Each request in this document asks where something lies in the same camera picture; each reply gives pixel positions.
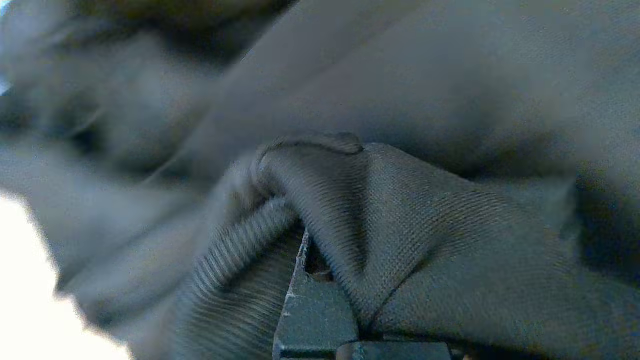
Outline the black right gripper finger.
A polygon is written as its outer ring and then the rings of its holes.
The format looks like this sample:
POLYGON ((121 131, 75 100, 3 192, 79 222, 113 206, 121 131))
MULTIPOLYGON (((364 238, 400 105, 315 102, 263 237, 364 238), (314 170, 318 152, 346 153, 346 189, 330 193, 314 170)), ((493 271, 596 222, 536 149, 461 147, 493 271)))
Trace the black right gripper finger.
POLYGON ((336 360, 339 348, 358 339, 350 301, 305 231, 274 333, 272 358, 336 360))

